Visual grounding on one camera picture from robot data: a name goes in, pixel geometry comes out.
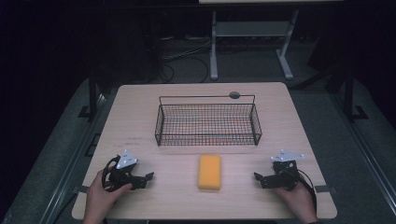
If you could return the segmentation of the grey metal floor rail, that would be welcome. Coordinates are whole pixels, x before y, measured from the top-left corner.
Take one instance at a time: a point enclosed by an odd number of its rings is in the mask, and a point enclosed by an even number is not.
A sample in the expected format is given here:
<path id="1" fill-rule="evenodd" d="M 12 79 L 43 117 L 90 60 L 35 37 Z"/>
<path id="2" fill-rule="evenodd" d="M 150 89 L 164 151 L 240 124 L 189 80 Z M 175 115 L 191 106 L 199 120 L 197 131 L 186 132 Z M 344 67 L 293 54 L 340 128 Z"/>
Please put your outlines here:
<path id="1" fill-rule="evenodd" d="M 92 140 L 100 132 L 100 118 L 105 103 L 106 97 L 100 93 L 93 102 L 97 112 L 92 118 L 88 115 L 90 107 L 87 102 L 72 106 L 77 110 L 76 115 L 67 109 L 61 117 L 60 127 L 51 136 L 58 137 L 58 140 L 50 142 L 50 153 L 45 159 L 46 171 L 56 172 L 56 176 L 51 178 L 55 185 L 39 224 L 54 224 L 68 202 L 69 194 L 74 197 L 74 188 L 81 186 L 88 168 L 82 159 L 85 154 L 88 154 L 88 159 L 92 156 Z"/>
<path id="2" fill-rule="evenodd" d="M 358 145 L 361 155 L 367 164 L 368 169 L 372 173 L 372 176 L 381 193 L 383 194 L 387 204 L 389 205 L 390 210 L 392 211 L 393 215 L 396 216 L 396 188 L 391 185 L 388 177 L 378 163 L 378 160 L 375 158 L 370 146 L 365 141 L 358 126 L 356 125 L 355 119 L 345 112 L 345 109 L 343 108 L 343 102 L 340 100 L 340 97 L 336 94 L 331 94 L 330 98 L 338 113 L 340 114 L 343 122 L 351 132 L 356 144 Z"/>

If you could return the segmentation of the person's left hand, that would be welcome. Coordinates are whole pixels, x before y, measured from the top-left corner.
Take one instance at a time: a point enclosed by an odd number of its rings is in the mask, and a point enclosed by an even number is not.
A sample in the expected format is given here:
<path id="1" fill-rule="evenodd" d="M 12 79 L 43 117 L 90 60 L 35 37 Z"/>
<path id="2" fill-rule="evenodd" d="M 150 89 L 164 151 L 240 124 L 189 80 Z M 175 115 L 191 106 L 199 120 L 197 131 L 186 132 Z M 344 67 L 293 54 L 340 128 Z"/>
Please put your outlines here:
<path id="1" fill-rule="evenodd" d="M 84 217 L 105 218 L 114 203 L 132 187 L 132 184 L 126 184 L 115 191 L 106 191 L 102 185 L 103 172 L 103 170 L 100 170 L 97 173 L 87 190 Z"/>

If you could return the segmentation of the person's right hand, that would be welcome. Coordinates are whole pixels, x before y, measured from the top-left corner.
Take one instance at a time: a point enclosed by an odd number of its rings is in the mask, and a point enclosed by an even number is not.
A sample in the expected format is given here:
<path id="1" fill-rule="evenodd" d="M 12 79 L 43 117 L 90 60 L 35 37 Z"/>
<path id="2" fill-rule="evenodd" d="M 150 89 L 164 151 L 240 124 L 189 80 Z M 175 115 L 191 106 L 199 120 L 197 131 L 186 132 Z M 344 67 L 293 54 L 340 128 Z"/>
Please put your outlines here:
<path id="1" fill-rule="evenodd" d="M 273 192 L 303 224 L 307 224 L 309 218 L 317 217 L 311 194 L 303 184 L 298 183 L 291 191 L 276 188 Z"/>

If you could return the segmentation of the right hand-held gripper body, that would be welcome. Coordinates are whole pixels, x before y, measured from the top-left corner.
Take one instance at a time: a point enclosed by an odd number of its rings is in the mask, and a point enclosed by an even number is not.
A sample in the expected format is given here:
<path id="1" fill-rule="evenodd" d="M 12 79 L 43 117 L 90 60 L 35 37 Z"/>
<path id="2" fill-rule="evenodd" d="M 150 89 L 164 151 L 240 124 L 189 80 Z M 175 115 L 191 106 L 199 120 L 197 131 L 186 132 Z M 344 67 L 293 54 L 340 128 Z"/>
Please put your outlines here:
<path id="1" fill-rule="evenodd" d="M 273 162 L 273 175 L 266 176 L 264 181 L 274 183 L 275 188 L 284 188 L 291 191 L 295 188 L 300 177 L 297 161 L 304 160 L 305 155 L 281 149 L 279 153 L 271 157 Z"/>

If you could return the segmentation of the yellow sponge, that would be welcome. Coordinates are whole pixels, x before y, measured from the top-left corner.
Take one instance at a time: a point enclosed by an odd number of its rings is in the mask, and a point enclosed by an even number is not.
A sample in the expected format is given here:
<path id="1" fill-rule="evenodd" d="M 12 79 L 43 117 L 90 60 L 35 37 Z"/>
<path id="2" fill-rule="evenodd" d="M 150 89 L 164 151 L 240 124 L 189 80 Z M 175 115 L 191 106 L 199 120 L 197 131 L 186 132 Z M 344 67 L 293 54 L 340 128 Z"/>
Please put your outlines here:
<path id="1" fill-rule="evenodd" d="M 199 160 L 198 188 L 219 190 L 220 186 L 220 155 L 202 155 Z"/>

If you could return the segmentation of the black metal stand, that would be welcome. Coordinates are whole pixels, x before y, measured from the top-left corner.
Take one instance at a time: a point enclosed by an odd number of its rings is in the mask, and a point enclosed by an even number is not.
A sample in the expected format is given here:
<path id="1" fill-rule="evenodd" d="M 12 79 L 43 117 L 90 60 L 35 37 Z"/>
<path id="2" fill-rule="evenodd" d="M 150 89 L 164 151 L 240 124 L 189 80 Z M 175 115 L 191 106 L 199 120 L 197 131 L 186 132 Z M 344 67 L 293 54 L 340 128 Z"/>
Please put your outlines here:
<path id="1" fill-rule="evenodd" d="M 97 86 L 96 73 L 92 71 L 88 77 L 89 84 L 89 104 L 84 105 L 79 113 L 79 118 L 86 118 L 88 122 L 93 121 L 97 113 Z"/>
<path id="2" fill-rule="evenodd" d="M 347 70 L 344 90 L 344 113 L 350 122 L 356 119 L 368 119 L 367 114 L 360 105 L 353 105 L 354 74 L 351 69 Z"/>

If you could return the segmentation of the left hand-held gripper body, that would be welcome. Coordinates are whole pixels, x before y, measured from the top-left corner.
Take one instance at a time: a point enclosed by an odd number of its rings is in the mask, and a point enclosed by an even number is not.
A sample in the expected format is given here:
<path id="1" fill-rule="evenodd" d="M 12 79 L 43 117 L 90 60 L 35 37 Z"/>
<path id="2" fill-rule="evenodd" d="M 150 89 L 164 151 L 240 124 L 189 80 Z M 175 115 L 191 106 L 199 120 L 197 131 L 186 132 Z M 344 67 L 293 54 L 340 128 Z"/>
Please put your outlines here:
<path id="1" fill-rule="evenodd" d="M 112 184 L 109 190 L 116 190 L 120 187 L 131 183 L 136 186 L 139 183 L 139 177 L 131 174 L 138 159 L 130 154 L 127 150 L 122 155 L 116 157 L 116 166 L 110 171 L 108 181 Z"/>

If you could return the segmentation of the white-framed desk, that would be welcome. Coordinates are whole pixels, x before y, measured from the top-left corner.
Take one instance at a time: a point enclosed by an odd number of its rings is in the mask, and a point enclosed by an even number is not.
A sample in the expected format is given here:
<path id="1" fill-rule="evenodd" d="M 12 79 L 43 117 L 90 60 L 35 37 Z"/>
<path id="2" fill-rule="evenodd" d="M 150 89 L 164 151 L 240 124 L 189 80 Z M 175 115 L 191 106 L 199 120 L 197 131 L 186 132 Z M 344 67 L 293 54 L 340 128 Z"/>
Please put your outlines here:
<path id="1" fill-rule="evenodd" d="M 209 53 L 210 78 L 219 78 L 217 41 L 221 37 L 283 37 L 283 44 L 276 50 L 283 75 L 293 80 L 286 53 L 302 7 L 340 3 L 343 0 L 198 0 L 201 6 L 214 7 L 211 21 L 211 48 Z M 219 21 L 220 7 L 290 7 L 288 20 L 283 21 Z"/>

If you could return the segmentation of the black wire basket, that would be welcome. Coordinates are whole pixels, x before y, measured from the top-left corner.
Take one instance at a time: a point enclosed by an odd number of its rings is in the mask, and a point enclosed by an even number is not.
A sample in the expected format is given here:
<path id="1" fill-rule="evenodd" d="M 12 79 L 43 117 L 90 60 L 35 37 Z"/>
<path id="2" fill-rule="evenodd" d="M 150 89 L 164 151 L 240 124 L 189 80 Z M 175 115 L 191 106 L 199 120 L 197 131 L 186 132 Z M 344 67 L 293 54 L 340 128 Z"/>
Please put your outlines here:
<path id="1" fill-rule="evenodd" d="M 159 146 L 257 146 L 262 138 L 255 96 L 161 96 L 155 128 Z"/>

